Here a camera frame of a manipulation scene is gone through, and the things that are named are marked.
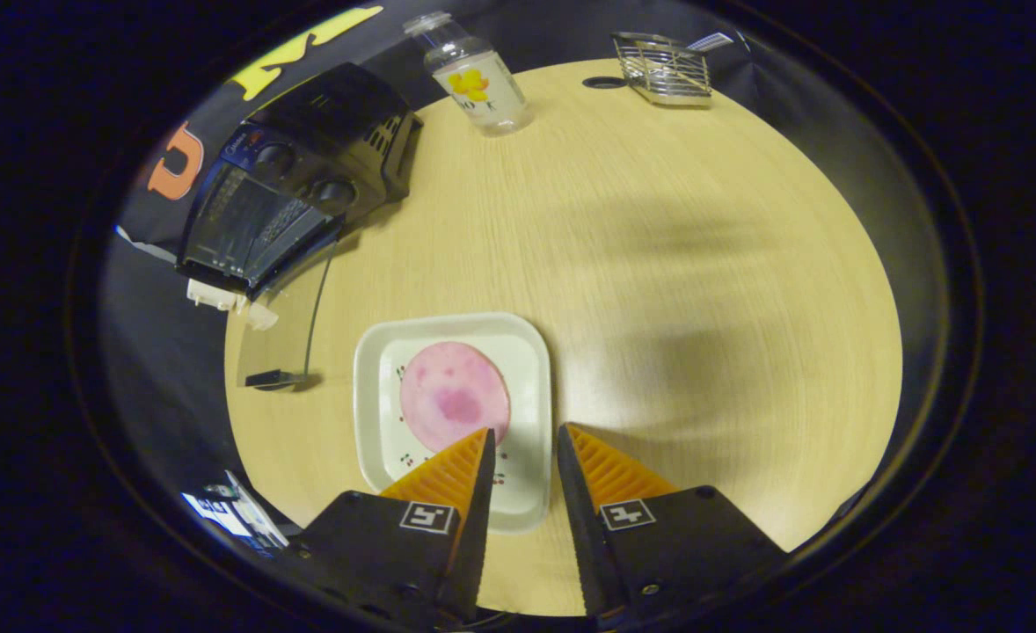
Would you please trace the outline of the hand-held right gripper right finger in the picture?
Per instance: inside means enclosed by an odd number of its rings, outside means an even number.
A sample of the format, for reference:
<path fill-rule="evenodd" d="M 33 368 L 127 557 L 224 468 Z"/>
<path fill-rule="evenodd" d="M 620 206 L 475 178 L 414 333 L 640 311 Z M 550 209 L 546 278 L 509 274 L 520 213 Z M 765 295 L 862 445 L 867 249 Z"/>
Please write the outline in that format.
<path fill-rule="evenodd" d="M 682 488 L 575 424 L 558 472 L 586 616 L 596 629 L 689 629 L 786 562 L 715 486 Z"/>

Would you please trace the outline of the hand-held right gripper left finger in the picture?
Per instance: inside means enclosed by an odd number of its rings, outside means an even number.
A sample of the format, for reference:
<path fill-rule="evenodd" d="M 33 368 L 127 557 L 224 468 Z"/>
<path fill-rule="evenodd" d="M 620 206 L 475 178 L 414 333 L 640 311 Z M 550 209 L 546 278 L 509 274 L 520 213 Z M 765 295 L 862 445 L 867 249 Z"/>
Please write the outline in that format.
<path fill-rule="evenodd" d="M 495 474 L 482 428 L 370 494 L 345 491 L 294 541 L 294 570 L 334 608 L 388 629 L 477 616 Z"/>

